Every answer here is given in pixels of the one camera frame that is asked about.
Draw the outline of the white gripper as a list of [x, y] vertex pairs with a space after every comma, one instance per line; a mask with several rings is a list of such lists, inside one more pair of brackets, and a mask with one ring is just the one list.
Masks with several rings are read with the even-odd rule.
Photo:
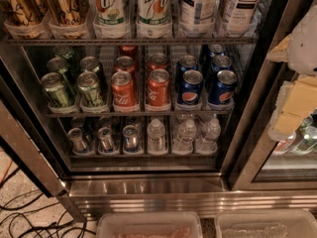
[[[317, 5], [313, 5], [301, 21], [266, 58], [273, 62], [287, 62], [300, 74], [317, 75]], [[317, 108], [317, 78], [300, 76], [294, 82], [285, 81], [277, 95], [268, 135], [281, 141], [301, 125], [304, 118]]]

